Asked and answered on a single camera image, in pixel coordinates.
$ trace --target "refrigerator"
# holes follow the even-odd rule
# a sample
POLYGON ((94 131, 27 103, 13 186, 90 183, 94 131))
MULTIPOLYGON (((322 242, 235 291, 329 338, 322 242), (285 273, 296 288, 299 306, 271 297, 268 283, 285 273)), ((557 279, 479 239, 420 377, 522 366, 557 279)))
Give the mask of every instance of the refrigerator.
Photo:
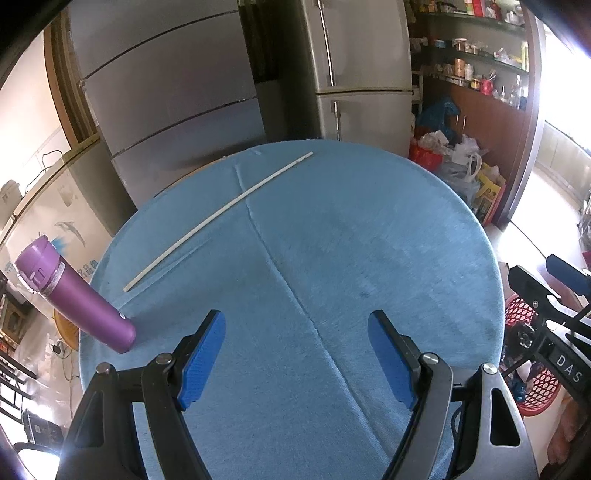
POLYGON ((406 157, 413 86, 404 1, 297 0, 278 2, 278 10, 292 138, 406 157))

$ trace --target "cabinet door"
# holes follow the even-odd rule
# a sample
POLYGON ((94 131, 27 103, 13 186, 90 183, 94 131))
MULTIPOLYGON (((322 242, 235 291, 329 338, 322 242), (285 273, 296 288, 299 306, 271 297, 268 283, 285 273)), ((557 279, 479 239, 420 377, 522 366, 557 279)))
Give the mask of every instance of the cabinet door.
POLYGON ((410 93, 319 96, 321 136, 408 157, 411 97, 410 93))
POLYGON ((88 78, 85 88, 113 155, 198 114, 256 97, 237 12, 141 44, 88 78))
POLYGON ((402 0, 301 1, 317 92, 411 89, 402 0))

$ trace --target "wooden cabinet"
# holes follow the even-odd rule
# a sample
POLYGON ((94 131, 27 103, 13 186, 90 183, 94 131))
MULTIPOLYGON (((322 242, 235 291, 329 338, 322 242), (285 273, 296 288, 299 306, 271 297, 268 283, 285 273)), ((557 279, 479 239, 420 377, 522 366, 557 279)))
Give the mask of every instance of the wooden cabinet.
POLYGON ((525 112, 513 108, 493 97, 433 78, 425 79, 425 104, 430 105, 449 96, 460 109, 460 115, 448 118, 459 136, 476 138, 481 149, 488 149, 483 160, 497 165, 507 180, 523 152, 519 144, 525 121, 525 112))

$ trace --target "plastic bag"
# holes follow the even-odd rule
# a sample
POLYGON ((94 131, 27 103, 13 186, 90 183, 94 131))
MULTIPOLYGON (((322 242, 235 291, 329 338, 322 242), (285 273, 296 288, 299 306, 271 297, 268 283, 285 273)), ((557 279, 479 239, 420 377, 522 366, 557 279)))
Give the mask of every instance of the plastic bag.
POLYGON ((480 182, 475 178, 466 181, 466 173, 466 166, 447 161, 437 169, 435 175, 447 183, 466 205, 472 207, 474 198, 480 190, 480 182))
POLYGON ((499 167, 498 166, 494 166, 494 167, 486 167, 482 169, 482 173, 486 176, 487 179, 489 179, 492 183, 494 183, 495 185, 497 185, 498 181, 499 181, 499 177, 501 176, 501 172, 499 171, 499 167))
POLYGON ((479 152, 478 142, 466 134, 462 135, 462 143, 458 143, 453 149, 452 162, 466 167, 466 181, 475 178, 482 168, 479 152))
POLYGON ((448 143, 449 140, 441 130, 425 134, 418 139, 419 147, 431 150, 432 152, 439 153, 441 155, 448 153, 448 149, 444 148, 448 143))
POLYGON ((452 99, 444 97, 423 110, 423 113, 417 119, 417 125, 426 127, 433 132, 441 130, 446 138, 452 141, 456 138, 456 133, 446 125, 446 117, 447 115, 456 116, 459 114, 460 109, 453 103, 452 99))

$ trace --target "window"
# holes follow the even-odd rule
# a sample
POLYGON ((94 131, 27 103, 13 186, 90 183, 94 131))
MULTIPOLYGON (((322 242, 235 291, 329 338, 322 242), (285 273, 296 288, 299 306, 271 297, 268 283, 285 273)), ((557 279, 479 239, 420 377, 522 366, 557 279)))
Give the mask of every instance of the window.
POLYGON ((591 59, 571 52, 546 30, 542 63, 541 108, 545 120, 581 147, 591 150, 591 59))

